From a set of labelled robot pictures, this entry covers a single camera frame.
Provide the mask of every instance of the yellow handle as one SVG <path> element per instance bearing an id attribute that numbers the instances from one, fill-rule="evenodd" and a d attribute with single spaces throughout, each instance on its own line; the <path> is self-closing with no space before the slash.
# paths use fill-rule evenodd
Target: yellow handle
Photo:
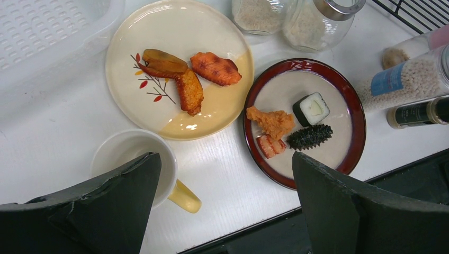
<path id="1" fill-rule="evenodd" d="M 201 200 L 178 179 L 168 199 L 190 213 L 201 208 Z"/>

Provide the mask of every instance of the cup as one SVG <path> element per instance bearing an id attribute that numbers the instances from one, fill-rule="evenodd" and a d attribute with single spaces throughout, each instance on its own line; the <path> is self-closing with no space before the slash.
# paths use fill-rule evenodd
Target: cup
<path id="1" fill-rule="evenodd" d="M 116 169 L 146 152 L 159 153 L 162 161 L 162 169 L 151 209 L 169 199 L 188 212 L 198 212 L 201 201 L 176 178 L 178 166 L 173 150 L 164 139 L 153 132 L 130 129 L 107 138 L 94 155 L 91 176 L 96 177 Z"/>

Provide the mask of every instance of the spice jar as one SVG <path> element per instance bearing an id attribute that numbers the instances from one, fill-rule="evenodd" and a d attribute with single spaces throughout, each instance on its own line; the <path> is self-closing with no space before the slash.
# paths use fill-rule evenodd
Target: spice jar
<path id="1" fill-rule="evenodd" d="M 387 121 L 394 129 L 449 124 L 449 97 L 391 108 L 387 113 Z"/>
<path id="2" fill-rule="evenodd" d="M 232 18 L 243 31 L 268 35 L 281 29 L 288 0 L 232 0 Z"/>
<path id="3" fill-rule="evenodd" d="M 385 49 L 382 54 L 383 69 L 391 68 L 447 44 L 449 44 L 449 25 Z"/>
<path id="4" fill-rule="evenodd" d="M 449 94 L 449 45 L 381 71 L 355 89 L 367 112 Z"/>
<path id="5" fill-rule="evenodd" d="M 289 44 L 306 52 L 321 52 L 339 44 L 351 28 L 365 0 L 293 0 L 287 8 L 282 33 Z"/>

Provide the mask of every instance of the brown plate rim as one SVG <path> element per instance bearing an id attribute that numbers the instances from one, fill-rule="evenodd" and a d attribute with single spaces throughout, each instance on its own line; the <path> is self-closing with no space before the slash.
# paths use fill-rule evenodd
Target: brown plate rim
<path id="1" fill-rule="evenodd" d="M 292 65 L 289 65 L 291 62 L 308 62 L 312 63 L 311 69 L 303 69 L 303 68 L 292 68 Z M 327 70 L 325 72 L 322 71 L 314 71 L 314 66 L 321 66 L 323 70 Z M 366 142 L 366 118 L 365 113 L 363 111 L 363 106 L 360 101 L 360 98 L 357 95 L 357 92 L 352 87 L 351 83 L 336 69 L 331 66 L 320 62 L 318 60 L 309 59 L 309 58 L 291 58 L 287 60 L 280 61 L 275 63 L 266 69 L 256 81 L 251 86 L 248 95 L 245 100 L 245 106 L 243 110 L 243 130 L 246 139 L 246 144 L 249 149 L 249 153 L 252 158 L 258 165 L 258 167 L 265 173 L 269 178 L 277 182 L 278 184 L 296 190 L 296 184 L 294 179 L 285 177 L 274 170 L 264 159 L 263 155 L 258 151 L 257 144 L 255 142 L 253 133 L 251 131 L 251 120 L 246 118 L 246 109 L 253 106 L 259 92 L 262 88 L 274 77 L 287 72 L 287 71 L 308 71 L 315 75 L 319 75 L 320 77 L 327 80 L 331 83 L 343 96 L 348 105 L 349 115 L 351 116 L 351 124 L 352 124 L 352 135 L 351 135 L 351 144 L 349 145 L 348 153 L 346 157 L 343 159 L 342 163 L 337 167 L 337 171 L 342 172 L 344 174 L 349 175 L 354 168 L 357 166 L 360 158 L 362 156 L 365 142 Z M 335 79 L 340 79 L 343 82 L 334 82 Z"/>

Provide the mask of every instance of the plate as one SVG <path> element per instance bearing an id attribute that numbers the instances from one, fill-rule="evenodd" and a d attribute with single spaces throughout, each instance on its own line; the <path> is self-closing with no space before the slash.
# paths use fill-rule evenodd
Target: plate
<path id="1" fill-rule="evenodd" d="M 151 48 L 187 62 L 198 52 L 213 52 L 234 61 L 242 79 L 220 87 L 199 77 L 204 101 L 201 113 L 191 117 L 181 111 L 174 81 L 148 76 L 135 65 L 137 53 Z M 254 81 L 254 61 L 243 34 L 226 16 L 196 1 L 165 0 L 121 24 L 107 51 L 106 79 L 115 102 L 136 125 L 167 139 L 193 140 L 224 129 L 240 115 Z"/>
<path id="2" fill-rule="evenodd" d="M 330 125 L 332 138 L 319 147 L 303 150 L 305 154 L 326 166 L 349 175 L 362 156 L 366 140 L 366 121 L 357 93 L 339 72 L 312 59 L 295 58 L 281 61 L 264 71 L 254 82 L 245 102 L 247 108 L 255 105 L 263 112 L 284 110 L 293 114 L 292 105 L 309 94 L 319 92 L 330 109 L 321 122 Z M 303 128 L 295 117 L 296 127 Z M 256 122 L 244 117 L 244 132 L 250 153 L 261 170 L 277 183 L 296 189 L 293 180 L 292 156 L 294 149 L 266 159 L 256 138 L 263 135 Z"/>

